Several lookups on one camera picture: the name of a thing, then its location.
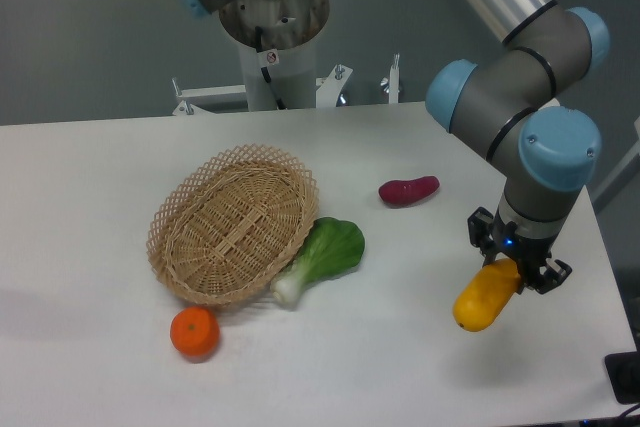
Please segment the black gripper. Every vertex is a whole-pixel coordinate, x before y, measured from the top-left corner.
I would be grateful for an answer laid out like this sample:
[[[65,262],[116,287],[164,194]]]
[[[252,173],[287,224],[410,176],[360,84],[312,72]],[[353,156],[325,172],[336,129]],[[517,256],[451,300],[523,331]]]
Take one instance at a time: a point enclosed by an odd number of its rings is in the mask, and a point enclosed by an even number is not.
[[[524,288],[544,295],[571,275],[572,267],[566,262],[549,257],[558,234],[534,238],[517,232],[518,225],[505,223],[484,207],[478,207],[467,219],[470,244],[483,256],[485,267],[492,264],[501,252],[518,262],[518,272]]]

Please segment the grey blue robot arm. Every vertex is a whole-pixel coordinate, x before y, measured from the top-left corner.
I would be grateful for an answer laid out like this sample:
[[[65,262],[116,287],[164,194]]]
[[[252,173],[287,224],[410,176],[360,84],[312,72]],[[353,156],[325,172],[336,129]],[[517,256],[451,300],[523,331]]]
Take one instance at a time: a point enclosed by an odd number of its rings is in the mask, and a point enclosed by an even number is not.
[[[325,27],[328,0],[181,1],[194,16],[217,14],[239,47],[251,110],[319,106],[315,64],[299,53]],[[602,63],[609,32],[597,14],[556,0],[467,2],[505,53],[485,67],[449,63],[431,81],[425,106],[505,176],[496,212],[469,218],[471,243],[486,260],[505,254],[524,287],[547,293],[570,275],[551,248],[601,151],[594,122],[554,98]]]

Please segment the robot base pedestal column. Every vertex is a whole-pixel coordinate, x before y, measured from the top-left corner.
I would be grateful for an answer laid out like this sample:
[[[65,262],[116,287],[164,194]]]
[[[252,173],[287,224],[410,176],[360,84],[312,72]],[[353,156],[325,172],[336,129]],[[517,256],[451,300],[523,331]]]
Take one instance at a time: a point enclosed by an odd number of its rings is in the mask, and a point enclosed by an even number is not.
[[[219,20],[237,49],[251,111],[277,110],[267,83],[283,90],[291,109],[315,107],[316,43],[329,18],[329,0],[236,0]]]

